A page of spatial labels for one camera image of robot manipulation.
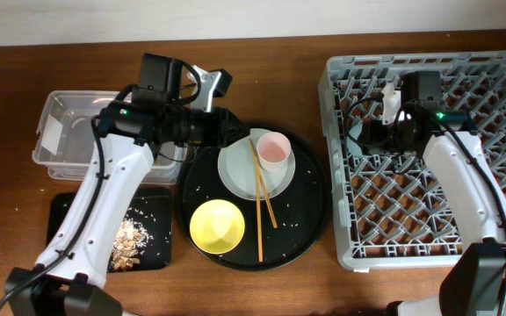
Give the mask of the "pink cup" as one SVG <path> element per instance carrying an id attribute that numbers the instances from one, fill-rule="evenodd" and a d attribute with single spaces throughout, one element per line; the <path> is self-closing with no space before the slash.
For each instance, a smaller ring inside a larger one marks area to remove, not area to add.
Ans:
<path id="1" fill-rule="evenodd" d="M 283 133 L 266 133 L 257 142 L 257 155 L 260 165 L 269 172 L 283 169 L 291 152 L 291 143 Z"/>

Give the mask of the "yellow bowl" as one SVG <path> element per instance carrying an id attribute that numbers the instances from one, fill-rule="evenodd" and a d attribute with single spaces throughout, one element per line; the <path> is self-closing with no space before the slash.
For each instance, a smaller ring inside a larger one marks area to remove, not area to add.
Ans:
<path id="1" fill-rule="evenodd" d="M 223 255 L 241 242 L 245 219 L 233 203 L 214 199 L 195 210 L 189 229 L 192 242 L 198 249 L 211 255 Z"/>

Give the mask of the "food scraps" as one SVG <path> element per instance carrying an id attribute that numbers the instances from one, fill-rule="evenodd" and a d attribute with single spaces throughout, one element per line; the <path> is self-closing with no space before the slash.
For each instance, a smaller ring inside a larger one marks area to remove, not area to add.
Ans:
<path id="1" fill-rule="evenodd" d="M 134 270 L 142 264 L 146 248 L 152 244 L 153 234 L 144 224 L 150 219 L 142 210 L 128 207 L 112 244 L 109 272 Z"/>

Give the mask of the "blue cup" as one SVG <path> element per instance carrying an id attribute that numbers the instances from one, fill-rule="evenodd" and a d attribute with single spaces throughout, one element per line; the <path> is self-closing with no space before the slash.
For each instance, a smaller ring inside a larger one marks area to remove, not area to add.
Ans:
<path id="1" fill-rule="evenodd" d="M 352 126 L 349 130 L 350 137 L 346 140 L 346 147 L 348 152 L 357 158 L 364 156 L 362 147 L 357 143 L 358 137 L 362 132 L 362 127 L 362 123 L 358 123 L 355 126 Z"/>

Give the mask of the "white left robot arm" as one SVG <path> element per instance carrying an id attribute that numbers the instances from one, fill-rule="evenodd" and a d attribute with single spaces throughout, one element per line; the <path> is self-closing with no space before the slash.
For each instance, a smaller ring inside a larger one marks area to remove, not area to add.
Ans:
<path id="1" fill-rule="evenodd" d="M 230 110 L 112 101 L 91 120 L 94 151 L 65 219 L 32 269 L 15 268 L 5 305 L 15 315 L 122 315 L 105 292 L 112 246 L 127 208 L 165 142 L 228 147 L 249 135 Z"/>

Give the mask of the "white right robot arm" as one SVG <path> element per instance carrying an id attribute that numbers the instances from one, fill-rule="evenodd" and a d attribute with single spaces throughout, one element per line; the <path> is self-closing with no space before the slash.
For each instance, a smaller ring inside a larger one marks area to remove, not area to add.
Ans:
<path id="1" fill-rule="evenodd" d="M 389 315 L 506 315 L 506 197 L 464 111 L 404 109 L 403 121 L 358 125 L 360 146 L 410 151 L 437 179 L 459 230 L 463 254 L 437 295 L 387 306 Z"/>

